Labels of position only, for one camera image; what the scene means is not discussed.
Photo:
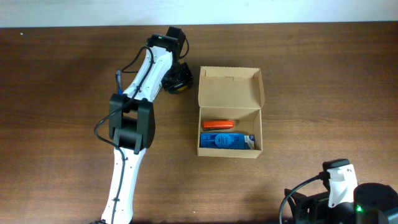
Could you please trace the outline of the small white staples box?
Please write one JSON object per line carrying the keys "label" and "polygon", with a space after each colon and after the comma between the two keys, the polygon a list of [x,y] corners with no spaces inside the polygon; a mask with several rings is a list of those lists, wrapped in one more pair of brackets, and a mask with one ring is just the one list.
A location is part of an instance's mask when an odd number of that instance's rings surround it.
{"label": "small white staples box", "polygon": [[245,135],[244,136],[244,145],[245,145],[245,149],[255,150],[256,145],[255,145],[254,136],[253,135]]}

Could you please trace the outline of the blue plastic battery holder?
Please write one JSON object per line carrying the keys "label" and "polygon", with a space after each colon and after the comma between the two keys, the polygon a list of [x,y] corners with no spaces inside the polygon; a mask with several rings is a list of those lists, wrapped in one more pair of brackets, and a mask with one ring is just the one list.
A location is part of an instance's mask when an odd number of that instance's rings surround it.
{"label": "blue plastic battery holder", "polygon": [[215,149],[246,149],[244,134],[202,133],[200,147]]}

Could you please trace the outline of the orange stapler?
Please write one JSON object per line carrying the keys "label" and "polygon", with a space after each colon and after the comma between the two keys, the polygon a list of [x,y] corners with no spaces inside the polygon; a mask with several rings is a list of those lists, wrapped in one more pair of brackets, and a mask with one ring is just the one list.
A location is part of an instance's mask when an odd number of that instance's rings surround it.
{"label": "orange stapler", "polygon": [[230,120],[204,121],[202,124],[202,130],[204,131],[232,129],[232,128],[234,128],[234,121]]}

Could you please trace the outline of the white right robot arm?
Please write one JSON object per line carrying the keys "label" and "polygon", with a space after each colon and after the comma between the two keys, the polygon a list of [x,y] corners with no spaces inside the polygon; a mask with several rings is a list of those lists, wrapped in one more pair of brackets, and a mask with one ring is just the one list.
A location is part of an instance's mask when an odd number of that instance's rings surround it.
{"label": "white right robot arm", "polygon": [[[318,175],[284,190],[279,223],[284,222],[286,204],[294,223],[397,223],[397,192],[390,185],[359,184],[348,159],[327,161],[322,167]],[[326,192],[309,196],[299,193],[299,189],[317,180],[323,182]]]}

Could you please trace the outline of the cardboard box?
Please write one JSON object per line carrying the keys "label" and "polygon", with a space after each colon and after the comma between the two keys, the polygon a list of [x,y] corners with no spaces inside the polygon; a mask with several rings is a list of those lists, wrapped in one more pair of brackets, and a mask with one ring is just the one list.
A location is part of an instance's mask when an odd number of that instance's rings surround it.
{"label": "cardboard box", "polygon": [[259,68],[200,68],[198,84],[198,138],[204,133],[203,122],[231,120],[234,127],[225,133],[254,137],[254,149],[217,149],[197,144],[197,155],[255,159],[263,152],[262,107],[265,103],[262,74]]}

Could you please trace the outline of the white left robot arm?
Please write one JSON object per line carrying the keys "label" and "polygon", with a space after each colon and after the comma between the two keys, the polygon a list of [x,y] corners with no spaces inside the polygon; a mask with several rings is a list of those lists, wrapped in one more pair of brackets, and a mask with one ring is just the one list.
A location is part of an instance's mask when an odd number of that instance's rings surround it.
{"label": "white left robot arm", "polygon": [[128,66],[116,71],[118,91],[109,99],[109,115],[94,128],[109,123],[107,144],[114,147],[114,169],[108,201],[100,223],[130,223],[133,196],[140,164],[155,136],[153,102],[160,90],[178,94],[193,85],[193,75],[181,59],[189,42],[181,28],[170,26],[165,35],[154,34],[141,47],[145,59],[135,78],[122,88],[121,75]]}

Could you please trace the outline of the yellow tape roll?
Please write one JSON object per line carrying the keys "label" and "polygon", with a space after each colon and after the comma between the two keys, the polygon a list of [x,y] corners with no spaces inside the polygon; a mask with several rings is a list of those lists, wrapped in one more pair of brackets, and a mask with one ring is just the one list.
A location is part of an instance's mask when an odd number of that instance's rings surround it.
{"label": "yellow tape roll", "polygon": [[185,91],[185,90],[187,90],[187,89],[188,89],[187,86],[183,86],[183,87],[181,87],[181,88],[179,88],[179,89],[176,90],[176,94],[180,94],[181,92],[183,92],[183,91]]}

